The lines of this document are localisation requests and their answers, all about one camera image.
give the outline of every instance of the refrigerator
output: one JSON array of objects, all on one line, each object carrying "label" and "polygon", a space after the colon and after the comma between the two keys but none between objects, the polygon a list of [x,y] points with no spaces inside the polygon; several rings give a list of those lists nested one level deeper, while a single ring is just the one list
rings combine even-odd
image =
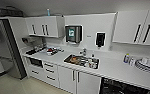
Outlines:
[{"label": "refrigerator", "polygon": [[0,61],[5,72],[23,79],[26,71],[8,19],[0,19]]}]

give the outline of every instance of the paper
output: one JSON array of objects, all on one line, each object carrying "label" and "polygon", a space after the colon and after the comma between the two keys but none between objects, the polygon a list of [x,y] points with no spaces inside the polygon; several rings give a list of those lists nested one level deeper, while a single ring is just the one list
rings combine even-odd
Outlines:
[{"label": "paper", "polygon": [[73,29],[69,29],[69,37],[74,37],[74,30]]}]

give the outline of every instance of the stainless steel sink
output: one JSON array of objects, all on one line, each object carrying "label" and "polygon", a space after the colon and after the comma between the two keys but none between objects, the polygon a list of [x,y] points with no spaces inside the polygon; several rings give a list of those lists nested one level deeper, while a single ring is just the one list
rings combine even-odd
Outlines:
[{"label": "stainless steel sink", "polygon": [[89,68],[93,68],[93,69],[98,69],[99,59],[84,57],[84,56],[70,55],[69,57],[67,57],[64,60],[64,62],[75,64],[75,65],[80,65],[80,66],[84,66],[84,67],[89,67]]}]

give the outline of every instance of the cabinet handle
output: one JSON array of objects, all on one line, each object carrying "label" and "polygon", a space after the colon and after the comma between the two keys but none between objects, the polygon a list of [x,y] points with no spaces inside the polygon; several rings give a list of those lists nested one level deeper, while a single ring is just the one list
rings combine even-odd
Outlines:
[{"label": "cabinet handle", "polygon": [[80,75],[79,75],[79,72],[78,72],[78,83],[80,82],[80,77],[79,77]]},{"label": "cabinet handle", "polygon": [[141,24],[139,24],[139,25],[138,25],[137,33],[136,33],[136,36],[135,36],[134,42],[136,42],[136,40],[137,40],[137,35],[139,34],[140,27],[141,27]]},{"label": "cabinet handle", "polygon": [[51,70],[48,70],[48,69],[46,69],[46,71],[51,72],[51,73],[54,73],[54,71],[51,71]]},{"label": "cabinet handle", "polygon": [[49,64],[46,64],[46,63],[45,63],[45,65],[46,65],[46,66],[49,66],[49,67],[53,67],[53,65],[49,65]]},{"label": "cabinet handle", "polygon": [[45,32],[44,32],[44,25],[42,25],[42,29],[43,29],[43,33],[44,33],[44,35],[45,35]]},{"label": "cabinet handle", "polygon": [[36,34],[36,32],[35,32],[35,28],[34,28],[34,25],[32,25],[32,29],[33,29],[33,31],[34,31],[34,34]]},{"label": "cabinet handle", "polygon": [[148,35],[149,31],[150,31],[150,24],[148,25],[147,32],[146,32],[146,35],[144,37],[143,43],[146,42],[147,35]]},{"label": "cabinet handle", "polygon": [[47,35],[49,35],[49,34],[48,34],[48,26],[47,26],[47,25],[45,25],[45,26],[46,26],[46,33],[47,33]]},{"label": "cabinet handle", "polygon": [[74,79],[74,70],[73,70],[73,81],[74,81],[75,79]]},{"label": "cabinet handle", "polygon": [[39,72],[32,71],[33,73],[39,74]]},{"label": "cabinet handle", "polygon": [[53,79],[53,78],[51,78],[51,77],[49,77],[49,76],[47,76],[47,78],[48,78],[48,79],[51,79],[51,80],[55,80],[55,79]]}]

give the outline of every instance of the ceiling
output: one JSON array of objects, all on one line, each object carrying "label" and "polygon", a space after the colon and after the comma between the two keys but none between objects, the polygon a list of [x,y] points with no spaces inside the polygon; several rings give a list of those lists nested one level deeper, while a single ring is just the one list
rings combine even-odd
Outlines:
[{"label": "ceiling", "polygon": [[79,15],[102,14],[125,10],[148,10],[150,0],[0,0],[0,7],[7,5],[22,10],[27,16],[51,14]]}]

